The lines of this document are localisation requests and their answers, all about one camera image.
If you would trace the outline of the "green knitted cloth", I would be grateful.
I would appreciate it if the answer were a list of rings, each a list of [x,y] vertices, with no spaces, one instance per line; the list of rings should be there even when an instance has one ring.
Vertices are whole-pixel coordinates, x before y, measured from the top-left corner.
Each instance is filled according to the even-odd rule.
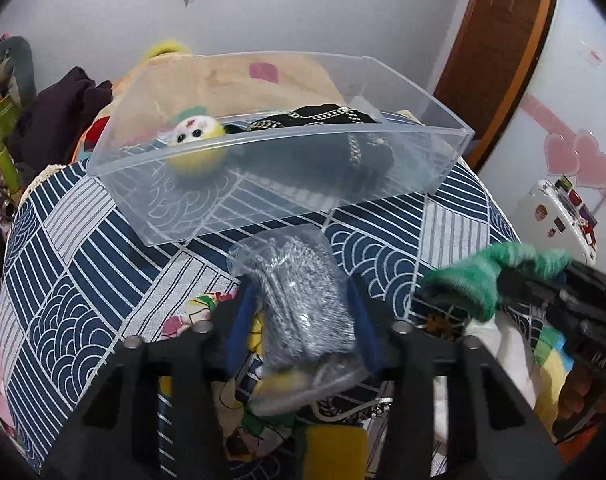
[[[421,295],[430,304],[461,308],[471,318],[485,323],[493,318],[502,301],[498,280],[504,270],[522,270],[533,278],[549,281],[572,261],[571,254],[564,249],[538,250],[520,242],[492,244],[425,275]]]

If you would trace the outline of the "white cloth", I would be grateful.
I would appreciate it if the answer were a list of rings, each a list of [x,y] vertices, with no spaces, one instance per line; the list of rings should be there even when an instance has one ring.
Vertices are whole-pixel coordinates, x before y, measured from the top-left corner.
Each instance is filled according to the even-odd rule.
[[[470,321],[463,331],[464,336],[480,339],[512,382],[519,389],[531,408],[535,408],[540,382],[539,366],[534,362],[530,343],[521,334],[516,322],[502,311],[498,311],[488,322]],[[447,442],[447,378],[437,376],[434,391],[434,438]]]

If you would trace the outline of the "bagged steel wool scourer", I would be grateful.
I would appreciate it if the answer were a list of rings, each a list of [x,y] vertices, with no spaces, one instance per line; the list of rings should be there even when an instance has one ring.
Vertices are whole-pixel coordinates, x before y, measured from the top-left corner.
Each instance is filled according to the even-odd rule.
[[[347,276],[316,226],[288,226],[238,242],[233,273],[248,278],[262,315],[262,379],[250,406],[259,416],[293,413],[366,379]]]

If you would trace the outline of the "yellow sponge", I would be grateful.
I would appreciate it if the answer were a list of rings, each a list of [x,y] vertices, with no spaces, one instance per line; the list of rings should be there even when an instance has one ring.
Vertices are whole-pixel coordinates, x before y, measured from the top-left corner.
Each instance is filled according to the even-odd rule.
[[[361,427],[309,426],[304,433],[301,478],[363,480],[368,460],[367,432]]]

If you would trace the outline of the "black cloth with chain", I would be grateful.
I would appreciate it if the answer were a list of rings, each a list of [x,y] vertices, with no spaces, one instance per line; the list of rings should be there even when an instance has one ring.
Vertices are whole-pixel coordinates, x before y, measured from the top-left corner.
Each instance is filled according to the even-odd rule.
[[[225,125],[231,136],[277,128],[366,125],[373,118],[338,104],[309,105],[250,122]],[[279,184],[335,194],[355,202],[373,194],[394,165],[387,140],[373,133],[322,133],[245,144],[235,153],[253,174]]]

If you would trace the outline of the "yellow felt ball toy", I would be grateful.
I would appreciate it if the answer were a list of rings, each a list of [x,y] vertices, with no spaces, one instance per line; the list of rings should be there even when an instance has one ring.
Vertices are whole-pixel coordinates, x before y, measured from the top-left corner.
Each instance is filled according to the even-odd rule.
[[[199,108],[187,110],[167,133],[167,145],[189,145],[190,150],[169,156],[167,164],[181,178],[196,178],[215,171],[223,161],[225,148],[201,148],[205,141],[226,136],[225,127]]]

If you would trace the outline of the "white suitcase with stickers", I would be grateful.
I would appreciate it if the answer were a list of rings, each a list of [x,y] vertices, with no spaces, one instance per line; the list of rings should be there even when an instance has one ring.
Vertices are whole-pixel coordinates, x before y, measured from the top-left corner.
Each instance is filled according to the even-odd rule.
[[[537,181],[510,220],[523,243],[538,250],[563,249],[583,264],[596,265],[596,220],[567,177]]]

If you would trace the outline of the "floral patterned cloth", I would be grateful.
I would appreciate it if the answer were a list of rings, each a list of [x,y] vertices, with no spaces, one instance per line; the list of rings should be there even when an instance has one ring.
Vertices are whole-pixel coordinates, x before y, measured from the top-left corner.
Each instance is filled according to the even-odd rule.
[[[199,322],[211,322],[214,334],[205,347],[204,357],[210,373],[216,420],[222,431],[222,443],[227,460],[233,463],[253,463],[275,453],[292,436],[293,413],[259,416],[250,408],[253,393],[261,389],[263,366],[263,314],[257,310],[248,337],[247,359],[240,370],[230,377],[225,370],[225,339],[237,308],[233,292],[205,292],[192,297],[162,324],[161,337],[181,336]]]

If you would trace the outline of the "blue white patterned tablecloth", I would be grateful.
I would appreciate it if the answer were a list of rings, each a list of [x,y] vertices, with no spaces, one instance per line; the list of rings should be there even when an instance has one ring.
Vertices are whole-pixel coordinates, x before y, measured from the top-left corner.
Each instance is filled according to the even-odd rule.
[[[464,163],[432,195],[409,193],[293,218],[328,237],[341,270],[422,328],[458,334],[467,316],[417,301],[425,275],[516,231]],[[26,460],[41,469],[82,393],[128,335],[166,336],[189,308],[236,288],[226,257],[261,224],[146,246],[82,162],[43,180],[18,211],[4,262],[0,353],[9,411]]]

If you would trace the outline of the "clear plastic storage box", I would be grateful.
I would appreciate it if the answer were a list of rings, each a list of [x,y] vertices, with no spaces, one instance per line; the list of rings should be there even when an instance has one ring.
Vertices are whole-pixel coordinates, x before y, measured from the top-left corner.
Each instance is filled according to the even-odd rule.
[[[154,246],[432,193],[472,136],[369,56],[167,54],[128,79],[87,171]]]

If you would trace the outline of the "brown wooden door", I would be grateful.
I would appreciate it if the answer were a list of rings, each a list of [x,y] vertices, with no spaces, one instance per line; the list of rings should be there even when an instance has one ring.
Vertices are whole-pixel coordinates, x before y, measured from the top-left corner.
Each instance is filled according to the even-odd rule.
[[[435,96],[474,130],[464,158],[488,159],[533,75],[554,0],[468,0]]]

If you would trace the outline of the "beige patchwork blanket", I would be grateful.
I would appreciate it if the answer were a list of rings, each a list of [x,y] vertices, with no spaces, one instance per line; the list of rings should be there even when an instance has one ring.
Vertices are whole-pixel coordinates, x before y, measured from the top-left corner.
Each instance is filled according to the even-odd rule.
[[[155,99],[167,96],[172,103],[160,105],[150,118],[161,116],[170,124],[190,115],[227,117],[345,103],[328,72],[309,53],[163,53],[141,62],[113,84],[112,102],[82,133],[72,162],[90,157],[108,119],[135,81],[148,88],[135,110],[145,113]]]

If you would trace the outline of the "dark purple garment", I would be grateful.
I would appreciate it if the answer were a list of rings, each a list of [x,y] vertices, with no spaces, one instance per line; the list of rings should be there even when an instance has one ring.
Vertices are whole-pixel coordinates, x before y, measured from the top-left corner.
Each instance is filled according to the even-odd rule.
[[[34,172],[68,164],[81,134],[111,102],[110,80],[96,84],[81,67],[71,68],[20,115],[6,140],[12,160]]]

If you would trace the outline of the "grey green plush toy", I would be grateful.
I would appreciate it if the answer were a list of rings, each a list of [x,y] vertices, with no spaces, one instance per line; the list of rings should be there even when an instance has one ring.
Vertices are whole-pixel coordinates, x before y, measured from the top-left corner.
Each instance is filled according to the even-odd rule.
[[[36,98],[32,50],[21,36],[0,42],[0,93],[6,92],[22,110]]]

